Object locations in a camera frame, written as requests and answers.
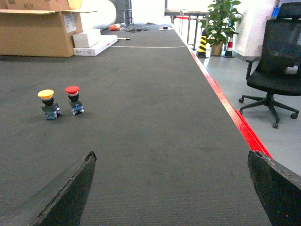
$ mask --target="chair backrest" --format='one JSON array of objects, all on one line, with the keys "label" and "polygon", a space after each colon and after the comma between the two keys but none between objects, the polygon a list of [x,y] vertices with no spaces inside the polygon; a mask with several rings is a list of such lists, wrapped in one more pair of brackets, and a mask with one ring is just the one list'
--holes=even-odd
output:
[{"label": "chair backrest", "polygon": [[286,18],[301,18],[301,2],[288,2],[281,4],[280,11],[277,15],[277,20]]},{"label": "chair backrest", "polygon": [[285,74],[301,61],[301,20],[271,19],[266,22],[257,71]]}]

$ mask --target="chair armrest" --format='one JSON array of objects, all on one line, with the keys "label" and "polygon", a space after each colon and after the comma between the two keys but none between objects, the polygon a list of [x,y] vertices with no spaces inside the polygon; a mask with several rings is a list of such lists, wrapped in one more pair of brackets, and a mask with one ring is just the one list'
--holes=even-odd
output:
[{"label": "chair armrest", "polygon": [[248,65],[248,69],[246,71],[246,80],[248,80],[248,78],[250,77],[250,74],[251,74],[251,69],[252,69],[252,64],[256,61],[256,60],[259,60],[260,57],[257,57],[257,56],[253,56],[253,57],[248,57],[246,59],[246,62],[249,63]]}]

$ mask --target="white balloon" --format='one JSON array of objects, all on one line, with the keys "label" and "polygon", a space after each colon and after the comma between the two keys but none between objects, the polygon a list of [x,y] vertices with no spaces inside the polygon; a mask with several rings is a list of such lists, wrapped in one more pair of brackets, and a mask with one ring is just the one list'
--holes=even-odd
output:
[{"label": "white balloon", "polygon": [[82,0],[80,9],[94,9],[97,12],[81,13],[83,30],[91,28],[105,29],[116,21],[116,8],[109,0]]}]

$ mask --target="black office chair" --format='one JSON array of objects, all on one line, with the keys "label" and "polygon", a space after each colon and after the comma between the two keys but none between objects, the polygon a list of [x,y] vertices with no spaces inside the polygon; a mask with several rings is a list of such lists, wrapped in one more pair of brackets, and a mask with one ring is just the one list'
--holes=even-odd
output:
[{"label": "black office chair", "polygon": [[293,70],[301,61],[301,2],[284,3],[281,5],[276,19],[266,22],[262,54],[258,66],[251,74],[251,68],[256,58],[247,59],[247,85],[267,92],[266,97],[245,98],[257,102],[243,106],[240,113],[250,107],[265,105],[276,119],[273,128],[279,127],[279,116],[274,108],[280,107],[294,112],[292,119],[298,117],[299,111],[274,100],[274,94],[286,96],[301,96],[301,68]]}]

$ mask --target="green leaves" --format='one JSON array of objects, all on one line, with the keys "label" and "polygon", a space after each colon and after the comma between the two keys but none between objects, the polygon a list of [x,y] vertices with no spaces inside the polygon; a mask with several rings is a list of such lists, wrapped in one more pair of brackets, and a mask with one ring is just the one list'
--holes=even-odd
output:
[{"label": "green leaves", "polygon": [[230,36],[238,34],[235,31],[235,22],[240,22],[241,18],[234,5],[239,5],[238,0],[213,0],[209,5],[209,16],[207,16],[209,24],[206,29],[207,42],[212,45],[228,43]]}]

